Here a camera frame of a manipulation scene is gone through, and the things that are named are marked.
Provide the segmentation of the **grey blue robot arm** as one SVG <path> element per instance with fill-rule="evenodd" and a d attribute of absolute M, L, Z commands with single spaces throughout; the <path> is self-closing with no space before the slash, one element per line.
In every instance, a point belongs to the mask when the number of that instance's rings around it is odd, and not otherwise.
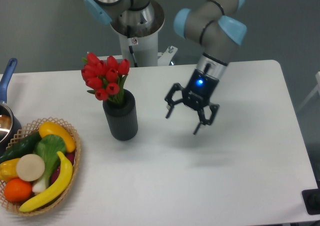
<path fill-rule="evenodd" d="M 135 67 L 157 66 L 158 33 L 165 15 L 155 0 L 83 0 L 90 14 L 118 34 L 122 56 Z M 203 47 L 187 86 L 175 83 L 165 101 L 169 111 L 177 104 L 195 110 L 199 125 L 211 125 L 219 110 L 210 98 L 237 48 L 246 26 L 231 18 L 245 0 L 205 0 L 197 10 L 181 9 L 173 28 L 177 35 Z"/>

